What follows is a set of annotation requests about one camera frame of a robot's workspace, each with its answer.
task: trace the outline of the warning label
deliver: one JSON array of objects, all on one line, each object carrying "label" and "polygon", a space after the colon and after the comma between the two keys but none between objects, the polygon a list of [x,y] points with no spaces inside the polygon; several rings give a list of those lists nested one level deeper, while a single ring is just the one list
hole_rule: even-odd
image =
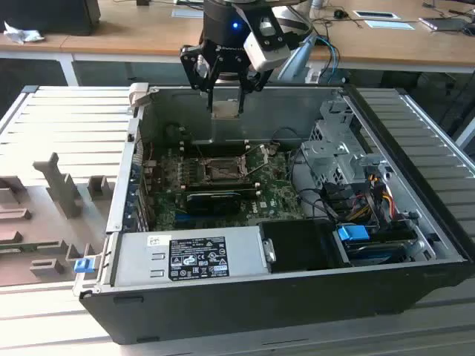
[{"label": "warning label", "polygon": [[168,278],[171,280],[229,276],[224,237],[171,240],[169,261]]}]

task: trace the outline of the blue tab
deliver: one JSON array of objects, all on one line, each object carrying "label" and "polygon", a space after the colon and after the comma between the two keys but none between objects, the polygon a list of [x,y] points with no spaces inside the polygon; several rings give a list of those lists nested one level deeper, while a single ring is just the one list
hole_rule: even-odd
[{"label": "blue tab", "polygon": [[74,271],[76,273],[92,273],[95,261],[95,257],[80,258],[74,263]]},{"label": "blue tab", "polygon": [[366,228],[363,225],[343,225],[338,229],[341,241],[369,240]]}]

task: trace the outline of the paper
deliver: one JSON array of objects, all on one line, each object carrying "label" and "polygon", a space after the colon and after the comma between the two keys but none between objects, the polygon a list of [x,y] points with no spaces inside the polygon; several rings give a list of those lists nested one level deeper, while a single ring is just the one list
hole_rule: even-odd
[{"label": "paper", "polygon": [[23,45],[25,42],[36,42],[45,39],[37,30],[19,30],[11,27],[7,22],[4,22],[4,25],[5,31],[3,31],[3,34],[12,42]]},{"label": "paper", "polygon": [[202,19],[203,11],[188,10],[188,9],[174,9],[171,12],[171,17],[183,17],[185,19]]},{"label": "paper", "polygon": [[391,29],[396,29],[396,30],[414,30],[414,27],[412,27],[410,24],[406,24],[405,22],[372,21],[372,20],[366,20],[365,22],[371,28],[391,28]]}]

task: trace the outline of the white table leg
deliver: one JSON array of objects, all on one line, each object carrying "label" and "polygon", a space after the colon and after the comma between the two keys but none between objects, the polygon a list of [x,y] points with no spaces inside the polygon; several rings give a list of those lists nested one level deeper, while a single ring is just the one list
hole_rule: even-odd
[{"label": "white table leg", "polygon": [[62,53],[59,55],[58,61],[61,65],[62,72],[65,75],[66,82],[69,86],[79,86],[79,82],[74,71],[74,57],[70,53]]}]

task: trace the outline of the table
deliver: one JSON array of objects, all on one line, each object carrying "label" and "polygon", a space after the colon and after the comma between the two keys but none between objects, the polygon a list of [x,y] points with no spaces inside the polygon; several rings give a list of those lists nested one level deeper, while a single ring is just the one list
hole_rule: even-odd
[{"label": "table", "polygon": [[[439,14],[421,6],[420,0],[332,0],[357,18],[353,10],[391,11],[402,20]],[[452,1],[438,1],[440,9],[467,11],[472,7]],[[99,0],[101,23],[92,36],[47,35],[47,41],[14,44],[0,38],[0,58],[52,59],[58,61],[69,85],[78,85],[73,69],[75,61],[173,62],[178,63],[179,49],[195,45],[202,19],[171,17],[173,4],[151,3],[137,7],[135,1]],[[313,10],[312,17],[331,16],[334,8]],[[371,29],[364,22],[333,22],[332,43],[341,52],[339,67],[348,69],[407,70],[470,73],[475,68],[475,40],[462,34],[430,33],[421,23],[415,30]],[[321,25],[316,26],[324,33]],[[328,60],[325,47],[316,48],[310,65],[317,70]]]},{"label": "table", "polygon": [[[417,22],[420,17],[439,17],[439,13],[422,7],[420,0],[332,0],[342,6],[352,19],[359,19],[362,28],[352,21],[333,22],[329,28],[331,42],[341,52],[339,67],[348,69],[407,70],[424,72],[471,73],[475,68],[475,41],[461,33],[432,33]],[[469,11],[473,5],[453,1],[438,1],[438,9],[452,16],[449,9]],[[338,8],[311,10],[313,18],[333,18]],[[370,28],[353,11],[371,10],[395,13],[414,30]],[[315,27],[325,34],[324,26]],[[314,65],[323,64],[321,51],[315,50],[310,59]]]}]

